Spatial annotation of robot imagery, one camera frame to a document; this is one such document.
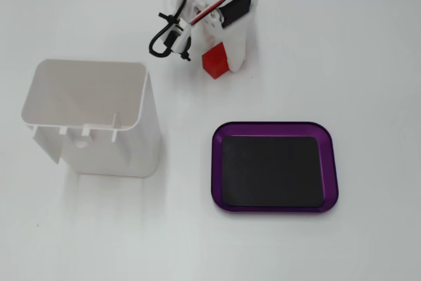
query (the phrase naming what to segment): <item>white table surface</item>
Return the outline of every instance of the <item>white table surface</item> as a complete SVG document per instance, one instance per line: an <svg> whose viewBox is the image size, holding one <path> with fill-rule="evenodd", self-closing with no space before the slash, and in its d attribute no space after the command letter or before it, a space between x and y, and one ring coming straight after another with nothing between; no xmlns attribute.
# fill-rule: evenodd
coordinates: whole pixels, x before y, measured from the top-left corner
<svg viewBox="0 0 421 281"><path fill-rule="evenodd" d="M148 54L171 0L0 0L1 280L420 280L421 0L260 0L248 60ZM20 111L48 57L142 61L164 136L146 179L75 175ZM334 140L323 215L231 215L211 138L231 120L315 121Z"/></svg>

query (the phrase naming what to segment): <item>white plastic container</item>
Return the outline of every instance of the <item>white plastic container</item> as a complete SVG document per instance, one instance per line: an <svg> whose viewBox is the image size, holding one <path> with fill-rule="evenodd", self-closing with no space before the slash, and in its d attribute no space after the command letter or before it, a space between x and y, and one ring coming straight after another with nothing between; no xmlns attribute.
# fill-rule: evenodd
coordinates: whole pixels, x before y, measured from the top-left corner
<svg viewBox="0 0 421 281"><path fill-rule="evenodd" d="M76 172L145 177L157 166L161 131L140 63L43 61L22 118L44 152Z"/></svg>

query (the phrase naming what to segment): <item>red cube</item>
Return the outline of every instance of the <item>red cube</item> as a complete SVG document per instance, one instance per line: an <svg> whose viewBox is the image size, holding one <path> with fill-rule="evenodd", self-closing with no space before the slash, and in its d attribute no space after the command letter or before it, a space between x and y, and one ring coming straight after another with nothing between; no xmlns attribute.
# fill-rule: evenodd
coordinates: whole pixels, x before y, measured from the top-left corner
<svg viewBox="0 0 421 281"><path fill-rule="evenodd" d="M222 42L203 54L202 62L203 68L213 79L219 78L230 70L225 47Z"/></svg>

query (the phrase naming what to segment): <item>black cable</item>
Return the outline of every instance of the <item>black cable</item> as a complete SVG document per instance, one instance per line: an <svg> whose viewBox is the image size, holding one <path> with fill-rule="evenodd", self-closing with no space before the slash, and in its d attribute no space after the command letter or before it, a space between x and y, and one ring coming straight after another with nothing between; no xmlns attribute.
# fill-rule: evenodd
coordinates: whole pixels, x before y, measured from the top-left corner
<svg viewBox="0 0 421 281"><path fill-rule="evenodd" d="M176 11L174 16L165 16L162 13L159 14L159 16L161 18L164 18L168 24L160 31L158 32L158 34L151 40L150 44L149 44L149 52L150 54L152 54L153 56L156 57L167 57L169 56L169 54L171 54L171 48L167 47L166 50L163 53L158 53L153 49L153 46L155 44L155 42L165 33L167 32L173 25L177 24L179 22L178 18L180 17L185 5L187 3L187 0L183 0L180 7L178 8L178 10Z"/></svg>

